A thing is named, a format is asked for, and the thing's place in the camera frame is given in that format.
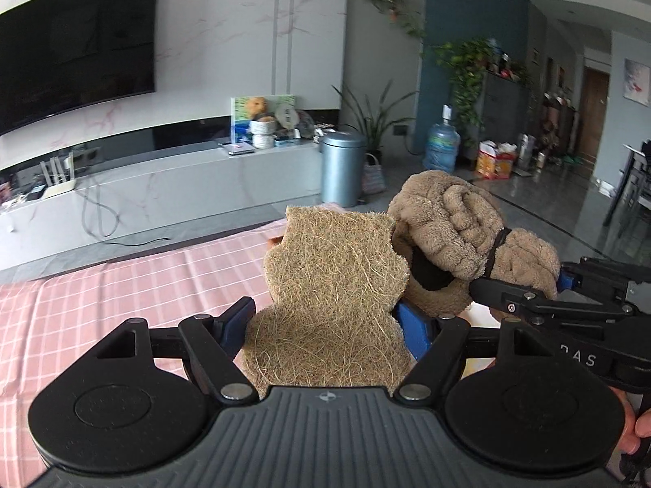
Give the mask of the person's right hand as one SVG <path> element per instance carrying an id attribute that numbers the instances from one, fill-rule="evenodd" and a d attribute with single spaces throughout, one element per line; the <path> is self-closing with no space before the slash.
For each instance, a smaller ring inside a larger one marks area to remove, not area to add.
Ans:
<path id="1" fill-rule="evenodd" d="M 625 409 L 625 427 L 619 438 L 618 449 L 620 452 L 632 455 L 637 452 L 642 440 L 651 434 L 651 414 L 649 410 L 637 414 L 623 390 L 616 388 L 611 390 Z"/>

